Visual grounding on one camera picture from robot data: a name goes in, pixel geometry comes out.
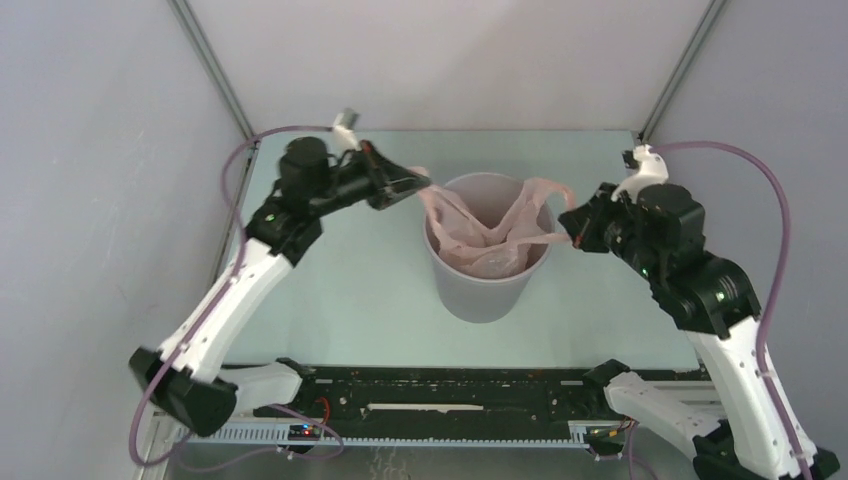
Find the purple cable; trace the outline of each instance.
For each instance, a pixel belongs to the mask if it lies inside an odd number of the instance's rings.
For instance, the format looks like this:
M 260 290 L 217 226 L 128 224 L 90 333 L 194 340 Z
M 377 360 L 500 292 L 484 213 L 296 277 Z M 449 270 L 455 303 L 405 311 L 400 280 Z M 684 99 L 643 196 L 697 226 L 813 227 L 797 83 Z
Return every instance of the purple cable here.
M 247 452 L 243 455 L 239 455 L 236 458 L 233 458 L 231 460 L 227 460 L 226 462 L 221 463 L 219 465 L 215 465 L 213 467 L 192 467 L 190 465 L 186 465 L 183 462 L 182 458 L 179 457 L 179 455 L 174 457 L 175 460 L 177 461 L 177 463 L 180 465 L 180 467 L 183 470 L 187 470 L 187 471 L 192 472 L 192 473 L 211 473 L 211 472 L 216 472 L 218 470 L 223 470 L 227 467 L 231 467 L 231 466 L 241 462 L 242 460 L 247 460 L 250 457 L 253 457 L 253 456 L 256 456 L 256 455 L 261 455 L 261 454 L 264 454 L 264 453 L 281 453 L 281 454 L 285 454 L 287 457 L 289 455 L 291 455 L 293 457 L 298 457 L 298 458 L 302 458 L 302 459 L 305 459 L 305 460 L 329 460 L 331 458 L 338 457 L 344 451 L 344 441 L 342 441 L 341 435 L 339 435 L 335 430 L 328 427 L 327 425 L 325 425 L 321 422 L 315 422 L 311 418 L 308 418 L 304 415 L 301 415 L 300 413 L 295 412 L 294 410 L 292 410 L 288 407 L 284 407 L 282 405 L 269 405 L 269 407 L 271 407 L 275 410 L 278 410 L 280 412 L 283 412 L 287 415 L 290 415 L 294 418 L 297 418 L 298 420 L 301 420 L 304 423 L 308 423 L 310 425 L 316 426 L 316 427 L 320 428 L 321 430 L 329 433 L 331 437 L 333 437 L 334 439 L 336 439 L 337 442 L 339 442 L 339 448 L 337 448 L 336 450 L 334 450 L 331 453 L 327 453 L 327 454 L 324 454 L 324 455 L 305 455 L 303 453 L 297 453 L 297 452 L 292 452 L 290 450 L 285 450 L 281 447 L 257 448 L 256 450 L 251 450 L 251 451 L 249 451 L 249 452 Z
M 769 297 L 766 301 L 766 306 L 763 309 L 763 315 L 760 319 L 760 328 L 757 330 L 755 352 L 757 357 L 757 368 L 760 372 L 762 372 L 761 377 L 763 382 L 765 382 L 766 390 L 768 391 L 769 397 L 771 397 L 771 401 L 777 410 L 780 422 L 783 424 L 783 429 L 786 430 L 786 436 L 789 437 L 789 444 L 792 446 L 793 453 L 797 456 L 798 466 L 801 468 L 801 473 L 804 475 L 805 480 L 813 480 L 813 474 L 810 471 L 810 466 L 807 464 L 807 459 L 803 456 L 804 452 L 801 449 L 801 441 L 798 439 L 798 434 L 795 432 L 795 426 L 789 418 L 789 412 L 786 410 L 786 406 L 780 398 L 780 394 L 777 391 L 774 381 L 768 376 L 770 370 L 766 363 L 766 340 L 768 339 L 769 328 L 771 328 L 774 306 L 777 303 L 777 295 L 780 292 L 780 286 L 783 283 L 786 261 L 789 257 L 789 238 L 792 231 L 792 223 L 789 218 L 789 201 L 786 199 L 786 193 L 783 191 L 783 186 L 780 185 L 777 177 L 768 168 L 768 166 L 766 166 L 762 160 L 741 148 L 720 142 L 700 141 L 669 143 L 659 147 L 652 147 L 651 150 L 658 155 L 664 155 L 677 150 L 687 150 L 692 148 L 712 148 L 722 150 L 747 160 L 766 176 L 774 189 L 774 193 L 777 195 L 778 203 L 780 203 L 780 216 L 783 221 L 783 231 L 780 236 L 780 254 L 777 257 L 777 267 L 775 268 L 774 280 L 772 280 Z
M 230 192 L 227 190 L 227 172 L 229 171 L 230 167 L 233 165 L 233 163 L 235 163 L 236 159 L 242 152 L 247 150 L 250 146 L 254 145 L 259 140 L 269 135 L 274 135 L 275 133 L 280 132 L 329 132 L 331 130 L 332 129 L 328 127 L 312 126 L 291 126 L 272 128 L 271 130 L 266 130 L 262 133 L 258 133 L 248 138 L 241 145 L 236 147 L 236 149 L 233 150 L 233 153 L 230 154 L 229 158 L 227 158 L 227 162 L 224 164 L 224 168 L 221 170 L 221 193 L 224 196 L 224 202 L 226 202 L 227 207 L 229 208 L 233 216 L 233 223 L 235 224 L 236 229 L 239 233 L 238 251 L 236 253 L 235 265 L 233 266 L 233 270 L 230 273 L 231 278 L 236 277 L 238 275 L 239 270 L 241 270 L 241 264 L 244 260 L 245 254 L 244 251 L 247 244 L 247 233 L 244 231 L 244 223 L 241 220 L 241 216 L 238 214 L 236 202 L 230 197 Z M 203 323 L 206 322 L 206 318 L 209 316 L 209 314 L 212 313 L 218 303 L 221 302 L 221 299 L 224 298 L 224 295 L 227 293 L 229 288 L 230 282 L 225 282 L 224 285 L 217 292 L 215 292 L 215 295 L 212 297 L 212 300 L 209 302 L 208 305 L 206 305 L 206 308 L 203 309 L 203 312 L 201 312 L 198 320 L 194 322 L 194 325 L 189 328 L 189 330 L 180 340 L 180 345 L 185 344 L 194 337 L 194 334 L 197 333 Z M 165 372 L 167 372 L 168 369 L 171 368 L 171 365 L 173 365 L 174 362 L 177 360 L 177 357 L 180 355 L 180 352 L 181 351 L 178 346 L 174 349 L 171 355 L 168 356 L 168 358 L 159 368 L 159 371 L 156 372 L 156 375 L 153 376 L 153 379 L 150 381 L 150 384 L 147 386 L 146 389 L 144 389 L 144 393 L 141 396 L 141 401 L 138 403 L 138 407 L 136 408 L 135 414 L 133 415 L 132 423 L 130 425 L 129 452 L 132 461 L 140 467 L 151 467 L 164 462 L 165 460 L 170 458 L 171 455 L 174 454 L 174 452 L 182 448 L 182 446 L 185 445 L 185 443 L 191 436 L 191 433 L 186 434 L 185 437 L 180 439 L 180 441 L 177 442 L 176 445 L 174 445 L 174 448 L 154 460 L 145 460 L 141 458 L 141 455 L 139 455 L 138 453 L 138 429 L 141 425 L 141 417 L 144 414 L 144 407 L 147 406 L 147 402 L 150 401 L 150 398 L 153 396 L 153 392 L 156 390 L 156 387 L 159 386 L 159 382 L 162 381 L 162 377 L 165 376 Z

